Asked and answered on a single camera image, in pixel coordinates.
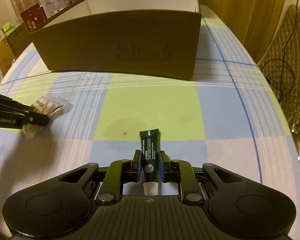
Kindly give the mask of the checkered tablecloth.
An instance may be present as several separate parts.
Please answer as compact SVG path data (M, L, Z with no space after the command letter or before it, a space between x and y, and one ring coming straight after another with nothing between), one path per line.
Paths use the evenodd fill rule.
M230 29L208 7L192 81L47 70L28 46L0 85L30 105L47 93L73 109L29 140L0 128L0 233L5 200L16 191L89 162L107 166L140 148L140 131L159 129L171 159L224 167L290 197L300 239L300 166L289 126L264 75Z

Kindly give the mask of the golden curtain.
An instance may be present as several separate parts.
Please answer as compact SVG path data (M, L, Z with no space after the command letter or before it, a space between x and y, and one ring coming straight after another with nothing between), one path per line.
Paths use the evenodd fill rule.
M274 36L284 0L199 0L234 33L255 62Z

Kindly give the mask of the red gift box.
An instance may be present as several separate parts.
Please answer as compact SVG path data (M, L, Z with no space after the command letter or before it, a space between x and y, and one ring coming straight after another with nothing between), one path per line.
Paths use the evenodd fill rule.
M46 20L43 8L37 3L20 14L25 27L31 33Z

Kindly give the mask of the brown paper bag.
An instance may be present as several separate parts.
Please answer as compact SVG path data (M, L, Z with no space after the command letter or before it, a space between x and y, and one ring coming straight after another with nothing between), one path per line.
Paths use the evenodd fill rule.
M22 54L30 43L29 32L23 23L8 36L3 35L3 38L0 39L0 69L3 76L9 71L13 61Z

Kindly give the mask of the white humidifier box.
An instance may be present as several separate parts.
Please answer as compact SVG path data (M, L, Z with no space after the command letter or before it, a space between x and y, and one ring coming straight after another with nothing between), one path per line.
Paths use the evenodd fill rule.
M40 5L43 7L47 18L50 18L71 4L72 0L40 0Z

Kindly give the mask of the brown cardboard box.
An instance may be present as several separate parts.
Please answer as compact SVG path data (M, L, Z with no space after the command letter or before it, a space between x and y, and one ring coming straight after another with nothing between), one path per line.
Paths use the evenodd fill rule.
M80 0L30 39L50 71L190 80L200 33L198 0Z

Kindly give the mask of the cotton swab bag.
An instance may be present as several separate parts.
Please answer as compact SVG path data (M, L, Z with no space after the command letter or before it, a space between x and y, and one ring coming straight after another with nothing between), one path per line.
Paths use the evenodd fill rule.
M30 106L30 110L33 112L47 115L49 118L48 124L63 114L68 113L72 108L73 104L71 104L69 100L51 93L41 96ZM27 139L33 139L43 128L44 127L40 125L26 124L23 126L23 133Z

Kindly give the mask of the dark green small tube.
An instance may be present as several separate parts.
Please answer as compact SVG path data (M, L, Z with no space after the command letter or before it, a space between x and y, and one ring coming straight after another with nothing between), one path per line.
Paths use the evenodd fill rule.
M158 128L139 133L142 152L142 182L143 191L146 196L157 196L159 192L159 133Z

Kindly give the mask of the quilted chair cushion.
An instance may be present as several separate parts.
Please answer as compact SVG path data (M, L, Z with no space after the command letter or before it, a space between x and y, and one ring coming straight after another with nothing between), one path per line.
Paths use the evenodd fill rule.
M291 4L266 53L257 64L292 125L300 116L300 7Z

